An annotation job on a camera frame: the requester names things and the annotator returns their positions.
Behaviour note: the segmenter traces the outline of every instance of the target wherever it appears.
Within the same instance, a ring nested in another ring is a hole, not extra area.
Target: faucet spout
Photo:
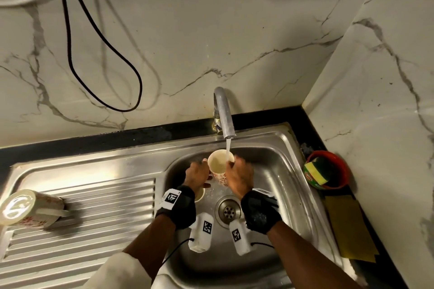
[[[214,89],[214,125],[218,133],[223,132],[225,139],[236,137],[231,109],[222,87]]]

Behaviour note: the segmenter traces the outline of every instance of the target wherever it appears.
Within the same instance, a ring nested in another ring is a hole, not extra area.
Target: black wristband
[[[267,232],[282,218],[277,201],[258,191],[250,191],[241,199],[241,208],[246,217],[246,225],[252,231]]]
[[[196,221],[196,205],[194,204],[194,192],[190,187],[181,185],[176,189],[181,191],[181,195],[172,209],[160,208],[155,217],[160,214],[167,215],[175,224],[176,229],[182,230]]]

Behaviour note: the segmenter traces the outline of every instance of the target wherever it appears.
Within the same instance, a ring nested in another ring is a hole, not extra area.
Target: stainless steel sink
[[[190,162],[225,145],[221,136],[211,135],[15,165],[0,202],[18,189],[30,188],[61,196],[73,216],[48,230],[1,229],[0,289],[81,286],[151,222],[163,193],[182,183]],[[321,201],[304,180],[304,160],[288,128],[238,132],[232,150],[254,164],[255,187],[275,193],[283,220],[342,266]],[[161,268],[155,286],[291,287],[272,248],[236,254],[227,223],[243,215],[229,188],[213,182],[197,203],[197,212],[215,217],[210,250],[197,254],[185,244]],[[171,249],[189,235],[189,229],[177,232]],[[269,243],[262,234],[253,236]]]

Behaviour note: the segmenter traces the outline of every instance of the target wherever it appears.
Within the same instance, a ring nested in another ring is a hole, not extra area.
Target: black wire
[[[168,260],[170,257],[172,257],[173,253],[174,253],[174,252],[175,252],[179,247],[181,247],[183,243],[186,243],[187,241],[194,241],[194,239],[193,239],[193,238],[189,238],[189,239],[186,239],[186,240],[182,241],[180,244],[178,244],[178,245],[176,246],[176,248],[173,249],[173,251],[170,253],[170,255],[167,256],[167,258],[164,260],[164,262],[161,264],[161,266],[163,266],[164,263],[167,262],[167,260]]]
[[[87,92],[93,96],[93,98],[95,98],[98,102],[100,102],[102,105],[108,107],[109,109],[112,109],[114,111],[118,111],[118,112],[130,112],[135,110],[138,105],[140,104],[140,100],[142,99],[142,92],[143,92],[143,83],[142,83],[142,77],[140,77],[140,74],[138,73],[138,71],[136,70],[136,68],[134,67],[134,65],[132,65],[130,63],[130,61],[128,61],[120,52],[118,52],[106,39],[106,37],[104,37],[104,35],[101,33],[101,31],[98,29],[95,21],[93,20],[92,16],[90,15],[86,5],[84,4],[83,0],[78,0],[84,13],[86,14],[90,24],[92,25],[92,27],[94,28],[95,32],[99,35],[99,37],[101,38],[101,40],[117,55],[119,56],[125,63],[128,64],[129,67],[132,68],[132,70],[134,71],[134,73],[137,75],[138,78],[138,82],[139,82],[139,92],[138,92],[138,98],[137,98],[137,103],[136,105],[134,105],[132,108],[127,109],[127,110],[122,110],[122,109],[117,109],[113,106],[108,105],[107,103],[105,103],[104,101],[102,101],[97,95],[95,95],[93,93],[93,91],[91,91],[89,89],[88,86],[86,86],[86,84],[83,82],[83,80],[81,80],[81,78],[79,77],[79,75],[76,73],[75,69],[74,69],[74,65],[73,65],[73,57],[72,57],[72,43],[71,43],[71,24],[69,23],[69,13],[68,13],[68,3],[66,0],[62,0],[62,5],[63,5],[63,14],[65,15],[65,25],[66,25],[66,38],[67,38],[67,49],[68,49],[68,63],[69,63],[69,67],[71,69],[71,72],[73,73],[74,77],[79,81],[80,84],[82,84],[82,86],[84,87],[84,89],[87,90]]]
[[[274,249],[274,247],[271,244],[263,243],[263,242],[252,242],[250,245],[254,246],[255,244],[260,244],[261,246],[267,246],[267,247],[270,247],[270,248]]]

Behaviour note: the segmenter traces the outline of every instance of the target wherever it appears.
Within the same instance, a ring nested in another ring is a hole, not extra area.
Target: wristband
[[[267,234],[282,218],[277,211],[279,205],[273,194],[262,189],[253,189],[241,199],[241,208],[246,217],[246,225],[252,230]]]
[[[168,216],[177,230],[182,230],[196,221],[196,206],[194,204],[194,192],[186,186],[181,185],[176,189],[169,189],[163,195],[160,209],[155,217],[164,214]]]

